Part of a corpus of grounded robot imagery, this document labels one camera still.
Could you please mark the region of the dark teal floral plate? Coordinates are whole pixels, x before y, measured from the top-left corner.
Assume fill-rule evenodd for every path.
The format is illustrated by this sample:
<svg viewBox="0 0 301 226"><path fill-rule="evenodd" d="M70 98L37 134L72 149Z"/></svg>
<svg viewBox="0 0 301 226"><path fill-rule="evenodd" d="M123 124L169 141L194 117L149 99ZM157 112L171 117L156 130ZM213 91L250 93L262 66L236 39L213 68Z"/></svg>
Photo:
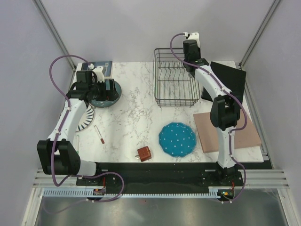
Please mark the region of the dark teal floral plate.
<svg viewBox="0 0 301 226"><path fill-rule="evenodd" d="M96 108L107 108L107 107L110 107L110 106L114 105L115 103L118 102L118 100L120 99L120 97L122 95L121 86L120 86L120 84L117 81L115 81L115 88L116 88L117 93L119 95L119 97L116 100L114 100L114 101L109 101L109 100L106 100L106 101L96 101L96 100L93 100L90 104L93 107L96 107Z"/></svg>

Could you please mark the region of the dark blue book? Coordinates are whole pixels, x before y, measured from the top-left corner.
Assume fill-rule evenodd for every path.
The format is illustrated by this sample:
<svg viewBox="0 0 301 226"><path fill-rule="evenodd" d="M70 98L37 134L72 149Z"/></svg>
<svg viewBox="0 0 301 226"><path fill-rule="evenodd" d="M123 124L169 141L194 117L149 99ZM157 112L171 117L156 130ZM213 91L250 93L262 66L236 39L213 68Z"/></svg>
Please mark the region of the dark blue book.
<svg viewBox="0 0 301 226"><path fill-rule="evenodd" d="M108 79L112 77L112 61L97 61L97 62L91 62L95 67L102 67L103 68L103 74L104 78ZM86 71L89 70L88 63L78 63L76 71Z"/></svg>

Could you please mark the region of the blue polka dot plate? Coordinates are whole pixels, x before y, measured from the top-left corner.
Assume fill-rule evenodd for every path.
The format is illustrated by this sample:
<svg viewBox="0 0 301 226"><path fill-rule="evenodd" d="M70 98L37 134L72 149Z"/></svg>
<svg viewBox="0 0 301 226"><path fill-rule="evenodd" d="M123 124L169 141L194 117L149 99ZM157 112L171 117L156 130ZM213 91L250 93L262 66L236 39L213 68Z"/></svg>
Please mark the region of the blue polka dot plate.
<svg viewBox="0 0 301 226"><path fill-rule="evenodd" d="M159 132L158 143L166 154L182 158L191 154L196 147L196 134L190 126L172 122Z"/></svg>

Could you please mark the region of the white green marker pen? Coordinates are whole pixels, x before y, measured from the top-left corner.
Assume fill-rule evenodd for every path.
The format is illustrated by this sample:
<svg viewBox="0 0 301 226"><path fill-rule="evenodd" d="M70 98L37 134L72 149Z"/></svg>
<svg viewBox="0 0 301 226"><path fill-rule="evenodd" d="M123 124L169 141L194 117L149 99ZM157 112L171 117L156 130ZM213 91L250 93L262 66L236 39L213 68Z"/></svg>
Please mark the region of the white green marker pen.
<svg viewBox="0 0 301 226"><path fill-rule="evenodd" d="M77 152L79 152L79 135L76 135L75 149Z"/></svg>

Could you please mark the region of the red tipped tube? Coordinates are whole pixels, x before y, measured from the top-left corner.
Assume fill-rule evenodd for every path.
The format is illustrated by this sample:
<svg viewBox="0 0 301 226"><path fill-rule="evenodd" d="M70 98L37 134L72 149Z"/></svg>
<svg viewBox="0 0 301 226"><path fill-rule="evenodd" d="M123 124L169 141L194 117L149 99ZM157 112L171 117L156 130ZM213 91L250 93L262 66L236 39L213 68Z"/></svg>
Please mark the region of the red tipped tube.
<svg viewBox="0 0 301 226"><path fill-rule="evenodd" d="M96 132L97 132L97 134L98 134L98 136L99 136L99 138L101 140L101 143L104 145L105 141L104 141L104 139L103 139L103 137L101 135L101 132L100 132L99 128L96 125L94 126L94 128L95 128L95 130L96 130Z"/></svg>

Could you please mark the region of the pink board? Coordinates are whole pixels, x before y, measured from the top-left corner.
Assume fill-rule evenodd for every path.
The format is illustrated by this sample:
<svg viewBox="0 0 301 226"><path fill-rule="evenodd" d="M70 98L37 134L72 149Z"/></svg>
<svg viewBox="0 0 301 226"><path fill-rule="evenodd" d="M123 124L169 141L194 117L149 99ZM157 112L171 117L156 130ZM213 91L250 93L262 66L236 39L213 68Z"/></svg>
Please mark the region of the pink board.
<svg viewBox="0 0 301 226"><path fill-rule="evenodd" d="M218 151L217 129L211 124L210 113L197 113L193 115L197 127L203 153ZM249 148L261 145L261 139L251 119L247 118L247 125L243 130L235 132L235 149Z"/></svg>

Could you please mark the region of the red cube power adapter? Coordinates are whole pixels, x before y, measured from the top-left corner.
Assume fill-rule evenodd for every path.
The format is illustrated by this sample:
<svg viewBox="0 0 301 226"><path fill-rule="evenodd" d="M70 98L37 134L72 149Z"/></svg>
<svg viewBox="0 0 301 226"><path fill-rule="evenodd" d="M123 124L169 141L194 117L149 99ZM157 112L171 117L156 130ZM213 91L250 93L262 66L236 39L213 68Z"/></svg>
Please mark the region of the red cube power adapter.
<svg viewBox="0 0 301 226"><path fill-rule="evenodd" d="M135 158L140 160L141 162L150 160L152 158L152 155L151 155L151 151L150 151L149 147L145 146L145 147L139 148L137 150L137 155L135 156Z"/></svg>

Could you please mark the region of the wire dish rack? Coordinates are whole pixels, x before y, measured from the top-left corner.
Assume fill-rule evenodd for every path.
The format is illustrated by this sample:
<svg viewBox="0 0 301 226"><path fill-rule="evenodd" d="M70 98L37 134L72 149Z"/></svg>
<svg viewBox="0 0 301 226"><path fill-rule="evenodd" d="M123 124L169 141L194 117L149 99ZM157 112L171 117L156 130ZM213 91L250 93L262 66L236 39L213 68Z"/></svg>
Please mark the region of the wire dish rack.
<svg viewBox="0 0 301 226"><path fill-rule="evenodd" d="M199 82L169 48L156 48L153 56L154 97L160 107L193 106L200 99Z"/></svg>

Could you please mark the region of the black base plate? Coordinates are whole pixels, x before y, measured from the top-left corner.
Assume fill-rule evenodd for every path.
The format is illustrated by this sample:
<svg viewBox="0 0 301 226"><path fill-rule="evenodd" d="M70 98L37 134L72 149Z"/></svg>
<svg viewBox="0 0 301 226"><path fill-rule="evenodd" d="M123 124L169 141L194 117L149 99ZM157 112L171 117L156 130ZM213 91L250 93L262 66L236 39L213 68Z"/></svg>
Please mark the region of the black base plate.
<svg viewBox="0 0 301 226"><path fill-rule="evenodd" d="M208 192L211 186L241 186L236 177L220 185L208 179L216 170L216 163L109 163L97 164L96 174L111 174L96 179L77 179L77 186L105 186L112 193L188 193Z"/></svg>

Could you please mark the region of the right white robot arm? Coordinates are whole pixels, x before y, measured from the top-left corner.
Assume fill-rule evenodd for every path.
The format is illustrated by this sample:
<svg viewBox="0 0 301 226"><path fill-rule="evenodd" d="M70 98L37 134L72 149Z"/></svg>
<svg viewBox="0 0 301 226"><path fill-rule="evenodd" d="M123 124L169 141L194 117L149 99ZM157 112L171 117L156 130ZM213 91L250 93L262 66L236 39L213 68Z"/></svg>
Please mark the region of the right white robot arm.
<svg viewBox="0 0 301 226"><path fill-rule="evenodd" d="M224 186L238 176L232 151L241 103L214 74L209 63L201 58L196 40L183 41L183 52L186 71L203 85L213 102L210 121L218 133L218 160L215 172L210 173L208 179Z"/></svg>

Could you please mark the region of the white striped plate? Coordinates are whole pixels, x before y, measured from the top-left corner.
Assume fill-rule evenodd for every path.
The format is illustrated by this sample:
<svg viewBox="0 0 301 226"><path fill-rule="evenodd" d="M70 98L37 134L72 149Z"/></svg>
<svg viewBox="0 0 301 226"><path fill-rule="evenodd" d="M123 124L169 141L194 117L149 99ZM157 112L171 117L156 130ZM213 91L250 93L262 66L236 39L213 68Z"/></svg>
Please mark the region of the white striped plate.
<svg viewBox="0 0 301 226"><path fill-rule="evenodd" d="M87 129L90 126L90 124L93 122L94 118L95 118L95 109L92 105L89 105L79 121L79 124L76 128L76 132L80 132Z"/></svg>

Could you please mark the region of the black board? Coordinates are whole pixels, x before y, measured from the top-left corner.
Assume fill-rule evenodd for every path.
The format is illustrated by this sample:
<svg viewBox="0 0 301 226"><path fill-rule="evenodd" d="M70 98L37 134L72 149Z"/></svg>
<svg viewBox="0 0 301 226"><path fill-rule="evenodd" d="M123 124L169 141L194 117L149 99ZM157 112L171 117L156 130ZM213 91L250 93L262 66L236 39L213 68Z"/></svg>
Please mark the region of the black board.
<svg viewBox="0 0 301 226"><path fill-rule="evenodd" d="M211 62L210 67L218 79L232 91L232 94L243 102L246 72L220 63Z"/></svg>

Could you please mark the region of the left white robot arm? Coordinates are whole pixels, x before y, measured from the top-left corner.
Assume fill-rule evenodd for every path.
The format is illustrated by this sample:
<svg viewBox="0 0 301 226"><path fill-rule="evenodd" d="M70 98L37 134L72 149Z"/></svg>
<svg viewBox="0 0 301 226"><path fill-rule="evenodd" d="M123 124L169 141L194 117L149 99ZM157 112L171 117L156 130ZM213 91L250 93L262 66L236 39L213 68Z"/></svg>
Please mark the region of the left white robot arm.
<svg viewBox="0 0 301 226"><path fill-rule="evenodd" d="M79 121L89 104L95 101L115 101L119 98L114 79L106 79L104 68L77 71L76 82L64 95L64 109L53 132L46 140L40 140L37 151L43 172L47 175L87 176L93 185L103 181L103 173L96 163L84 161L73 147L73 139Z"/></svg>

